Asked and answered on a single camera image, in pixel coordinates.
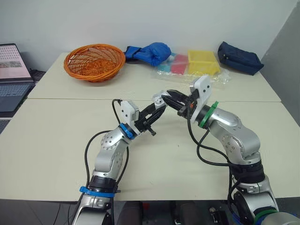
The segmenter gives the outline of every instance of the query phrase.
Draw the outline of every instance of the laptop screen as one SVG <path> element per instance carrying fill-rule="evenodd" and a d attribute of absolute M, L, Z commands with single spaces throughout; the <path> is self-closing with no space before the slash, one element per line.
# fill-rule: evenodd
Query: laptop screen
<path fill-rule="evenodd" d="M 0 81 L 31 78 L 14 44 L 0 45 Z"/>

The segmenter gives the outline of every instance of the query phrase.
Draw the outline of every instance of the orange wicker basket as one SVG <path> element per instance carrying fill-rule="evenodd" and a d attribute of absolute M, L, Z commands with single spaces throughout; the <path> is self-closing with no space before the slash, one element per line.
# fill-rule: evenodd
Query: orange wicker basket
<path fill-rule="evenodd" d="M 119 48 L 95 44 L 73 50 L 64 61 L 64 69 L 80 80 L 104 82 L 112 79 L 124 63 L 125 55 Z"/>

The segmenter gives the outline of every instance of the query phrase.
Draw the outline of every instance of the blue glove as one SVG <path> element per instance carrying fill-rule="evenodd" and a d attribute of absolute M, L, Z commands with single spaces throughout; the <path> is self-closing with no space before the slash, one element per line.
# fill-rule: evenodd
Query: blue glove
<path fill-rule="evenodd" d="M 160 42 L 152 43 L 151 45 L 144 48 L 128 46 L 125 52 L 127 60 L 142 60 L 154 67 L 165 61 L 170 55 L 170 48 L 166 44 Z"/>

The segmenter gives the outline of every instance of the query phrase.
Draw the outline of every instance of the white wall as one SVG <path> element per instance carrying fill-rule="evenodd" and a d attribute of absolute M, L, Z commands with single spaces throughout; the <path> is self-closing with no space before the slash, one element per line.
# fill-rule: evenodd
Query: white wall
<path fill-rule="evenodd" d="M 122 50 L 165 42 L 218 49 L 222 41 L 261 58 L 297 0 L 0 0 L 0 43 L 16 43 L 31 68 L 93 43 Z"/>

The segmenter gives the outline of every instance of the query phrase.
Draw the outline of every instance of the navy blue pouch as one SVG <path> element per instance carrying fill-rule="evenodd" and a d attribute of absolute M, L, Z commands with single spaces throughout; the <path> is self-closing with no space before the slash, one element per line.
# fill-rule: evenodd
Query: navy blue pouch
<path fill-rule="evenodd" d="M 243 51 L 226 42 L 220 45 L 217 55 L 221 63 L 250 75 L 264 66 L 255 53 Z"/>

